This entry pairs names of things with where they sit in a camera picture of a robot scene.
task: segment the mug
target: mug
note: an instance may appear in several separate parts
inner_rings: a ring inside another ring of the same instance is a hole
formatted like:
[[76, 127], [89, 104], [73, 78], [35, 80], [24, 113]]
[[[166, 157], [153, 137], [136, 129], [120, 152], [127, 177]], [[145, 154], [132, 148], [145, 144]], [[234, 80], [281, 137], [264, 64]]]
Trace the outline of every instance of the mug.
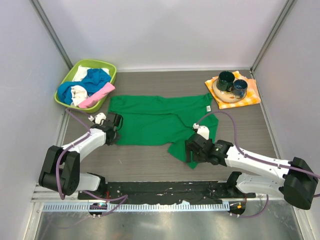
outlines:
[[233, 88], [233, 82], [235, 80], [235, 75], [229, 71], [222, 71], [219, 74], [219, 77], [216, 82], [216, 87], [220, 91], [231, 92]]
[[233, 82], [232, 93], [240, 98], [247, 94], [248, 83], [245, 80], [237, 79]]

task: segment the gray floor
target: gray floor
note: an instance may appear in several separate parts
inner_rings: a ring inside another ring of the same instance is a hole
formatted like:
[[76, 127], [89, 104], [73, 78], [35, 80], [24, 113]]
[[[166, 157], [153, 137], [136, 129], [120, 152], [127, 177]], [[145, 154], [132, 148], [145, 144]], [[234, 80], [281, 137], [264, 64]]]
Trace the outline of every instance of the gray floor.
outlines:
[[[250, 78], [247, 70], [240, 73]], [[100, 112], [108, 110], [110, 97], [116, 95], [158, 95], [182, 97], [208, 92], [204, 81], [217, 76], [219, 71], [171, 71], [118, 73], [113, 91]], [[217, 110], [215, 101], [212, 110]], [[238, 126], [238, 141], [242, 148], [258, 154], [275, 157], [275, 151], [259, 104], [226, 110]], [[84, 116], [77, 116], [90, 123]], [[219, 125], [216, 140], [233, 142], [234, 131], [227, 116], [217, 114]], [[84, 128], [70, 118], [64, 143], [69, 143], [85, 133]], [[188, 181], [226, 180], [232, 168], [199, 164], [190, 169], [186, 164], [167, 153], [169, 145], [161, 146], [102, 146], [81, 163], [82, 172], [102, 175], [107, 181]]]
[[[246, 215], [261, 210], [265, 201], [246, 204]], [[270, 201], [257, 218], [236, 218], [227, 212], [117, 212], [85, 219], [87, 212], [44, 212], [36, 240], [302, 240], [293, 207]]]

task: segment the yellow checkered cloth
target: yellow checkered cloth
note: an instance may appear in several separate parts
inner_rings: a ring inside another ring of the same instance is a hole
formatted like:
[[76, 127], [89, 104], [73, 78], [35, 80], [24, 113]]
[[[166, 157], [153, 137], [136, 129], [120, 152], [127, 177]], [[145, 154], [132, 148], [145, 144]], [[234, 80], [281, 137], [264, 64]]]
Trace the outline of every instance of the yellow checkered cloth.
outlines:
[[219, 105], [219, 109], [229, 109], [229, 108], [236, 108], [236, 107], [242, 107], [242, 106], [248, 106], [252, 104], [259, 104], [261, 102], [261, 99], [259, 97], [258, 89], [256, 80], [254, 79], [247, 79], [245, 76], [242, 76], [239, 71], [233, 72], [236, 79], [242, 79], [245, 80], [248, 83], [248, 89], [246, 91], [246, 96], [244, 99], [235, 102], [235, 103], [227, 103], [223, 102], [221, 99], [219, 99], [216, 94], [214, 93], [212, 89], [212, 84], [214, 81], [218, 78], [217, 76], [213, 77], [210, 80], [205, 81], [206, 87], [209, 89], [210, 93], [214, 97], [215, 101]]

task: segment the white wall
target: white wall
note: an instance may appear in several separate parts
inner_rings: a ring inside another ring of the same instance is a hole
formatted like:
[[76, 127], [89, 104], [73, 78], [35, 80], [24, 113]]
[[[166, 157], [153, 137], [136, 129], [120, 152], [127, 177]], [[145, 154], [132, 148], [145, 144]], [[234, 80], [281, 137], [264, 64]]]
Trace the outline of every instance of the white wall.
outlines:
[[28, 0], [1, 1], [0, 36], [0, 238], [21, 240], [64, 111], [54, 92], [68, 70]]
[[[317, 174], [320, 174], [319, 12], [320, 1], [296, 1], [256, 71], [281, 157], [302, 158]], [[318, 231], [320, 199], [313, 200], [310, 211], [314, 230]]]
[[251, 67], [286, 0], [39, 0], [71, 61]]

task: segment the laundry basket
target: laundry basket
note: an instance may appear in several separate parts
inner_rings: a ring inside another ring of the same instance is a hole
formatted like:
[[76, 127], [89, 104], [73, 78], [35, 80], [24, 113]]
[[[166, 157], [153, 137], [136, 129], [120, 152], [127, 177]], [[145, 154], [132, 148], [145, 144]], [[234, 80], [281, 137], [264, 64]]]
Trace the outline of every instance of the laundry basket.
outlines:
[[[72, 79], [74, 78], [78, 67], [79, 66], [82, 67], [87, 67], [87, 68], [93, 68], [93, 69], [101, 69], [101, 68], [105, 68], [105, 69], [109, 69], [109, 74], [111, 77], [110, 83], [113, 84], [116, 80], [116, 73], [117, 73], [117, 68], [112, 65], [111, 63], [107, 63], [104, 61], [99, 61], [99, 60], [93, 60], [93, 59], [83, 59], [79, 62], [76, 63], [76, 65], [73, 66], [73, 68], [69, 71], [69, 73], [65, 76], [65, 78], [63, 79], [63, 81], [61, 82], [61, 84], [65, 83], [65, 82], [70, 82], [72, 81]], [[104, 101], [106, 100], [108, 95], [106, 95], [104, 98], [102, 98], [100, 101], [98, 101], [96, 103], [96, 105], [94, 105], [93, 107], [90, 108], [79, 108], [76, 106], [70, 106], [68, 104], [65, 104], [64, 102], [61, 102], [58, 98], [58, 91], [55, 92], [54, 94], [54, 100], [58, 103], [61, 104], [67, 108], [72, 108], [72, 109], [80, 109], [88, 114], [94, 113], [96, 111], [98, 111], [102, 104], [104, 103]]]

